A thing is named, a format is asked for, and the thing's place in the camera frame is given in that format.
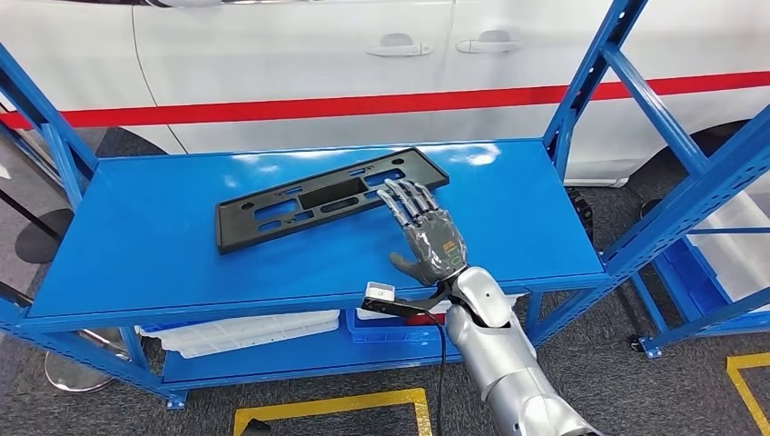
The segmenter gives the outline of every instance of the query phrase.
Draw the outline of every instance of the floor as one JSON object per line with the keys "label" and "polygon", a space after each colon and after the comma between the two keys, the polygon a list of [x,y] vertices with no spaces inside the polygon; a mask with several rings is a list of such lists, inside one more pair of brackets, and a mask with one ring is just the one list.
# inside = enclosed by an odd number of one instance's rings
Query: floor
{"label": "floor", "polygon": [[[148,152],[153,150],[144,148],[138,138],[115,131],[107,132],[100,148],[100,154]],[[623,188],[581,188],[594,208],[597,248],[607,247],[637,219],[639,206],[645,200],[664,194],[682,176],[673,157],[663,152]],[[36,212],[53,207],[42,197],[40,201]],[[23,223],[3,209],[0,220],[4,224],[0,232],[0,277],[16,286],[29,285],[34,292],[45,267],[36,270],[2,251],[12,245]],[[676,312],[666,301],[660,282],[647,270],[643,277],[664,304],[664,315],[676,324]],[[553,295],[546,306],[563,297]],[[517,310],[525,305],[523,299]],[[681,342],[665,348],[662,359],[650,361],[629,349],[627,337],[635,332],[651,332],[650,323],[636,295],[624,285],[538,350],[539,360],[563,397],[607,435],[761,434],[727,375],[726,357],[767,352],[770,335]],[[157,349],[153,344],[150,349],[152,358]],[[767,413],[770,369],[755,368],[742,374]],[[198,390],[190,394],[184,411],[167,411],[160,400],[121,383],[85,395],[57,391],[45,381],[43,354],[5,338],[0,344],[0,434],[228,435],[232,434],[233,415],[238,408],[408,388],[425,389],[435,433],[436,367]],[[445,435],[497,434],[489,411],[479,401],[461,364],[448,365],[443,392]],[[278,435],[417,434],[414,409],[407,405],[271,424],[273,434]]]}

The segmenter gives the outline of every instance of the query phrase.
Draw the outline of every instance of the white car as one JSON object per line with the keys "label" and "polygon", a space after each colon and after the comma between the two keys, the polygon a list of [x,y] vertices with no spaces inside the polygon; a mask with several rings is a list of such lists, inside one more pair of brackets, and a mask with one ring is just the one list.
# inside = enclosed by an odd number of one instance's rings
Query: white car
{"label": "white car", "polygon": [[[610,3],[150,1],[0,0],[0,41],[73,125],[170,154],[531,137]],[[690,133],[770,102],[766,0],[650,0],[624,51]],[[622,185],[665,147],[605,82],[570,184]]]}

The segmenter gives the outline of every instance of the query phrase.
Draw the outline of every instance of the red stripe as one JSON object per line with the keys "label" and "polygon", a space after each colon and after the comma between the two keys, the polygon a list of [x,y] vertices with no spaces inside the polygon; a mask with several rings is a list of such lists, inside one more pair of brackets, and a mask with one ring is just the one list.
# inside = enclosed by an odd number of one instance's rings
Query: red stripe
{"label": "red stripe", "polygon": [[[770,85],[770,71],[711,74],[648,81],[659,95],[692,94]],[[187,104],[64,112],[73,127],[117,125],[224,123],[236,121],[291,120],[324,116],[403,114],[452,111],[485,107],[555,104],[567,86],[485,89],[446,93],[391,94],[356,97],[275,100],[248,103]],[[628,98],[620,82],[599,86],[593,100]],[[0,122],[13,129],[28,128],[18,113],[0,114]]]}

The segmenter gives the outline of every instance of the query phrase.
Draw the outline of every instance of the white plastic tray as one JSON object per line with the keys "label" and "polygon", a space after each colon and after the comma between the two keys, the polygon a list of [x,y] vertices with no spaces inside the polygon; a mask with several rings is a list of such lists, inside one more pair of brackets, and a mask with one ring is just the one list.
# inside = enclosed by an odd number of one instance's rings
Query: white plastic tray
{"label": "white plastic tray", "polygon": [[286,313],[231,318],[159,332],[138,330],[142,336],[159,338],[164,350],[191,358],[329,332],[339,327],[339,318],[340,311]]}

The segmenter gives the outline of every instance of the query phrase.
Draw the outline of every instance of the robot forearm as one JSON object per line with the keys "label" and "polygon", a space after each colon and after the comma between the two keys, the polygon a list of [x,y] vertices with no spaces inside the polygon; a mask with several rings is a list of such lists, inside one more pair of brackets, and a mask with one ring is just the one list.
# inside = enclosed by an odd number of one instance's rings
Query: robot forearm
{"label": "robot forearm", "polygon": [[[474,278],[463,281],[462,276],[458,277],[459,288],[481,286],[483,291],[456,289],[455,295],[481,294],[499,305],[499,298],[492,295],[499,292],[499,297],[502,291],[486,271],[473,268],[466,273],[474,274]],[[485,301],[481,299],[474,306]],[[476,312],[467,304],[453,304],[447,313],[447,332],[462,354],[481,400],[491,408],[501,436],[599,435],[548,382],[509,306],[509,322],[498,327],[480,326],[484,317],[474,317],[470,311]]]}

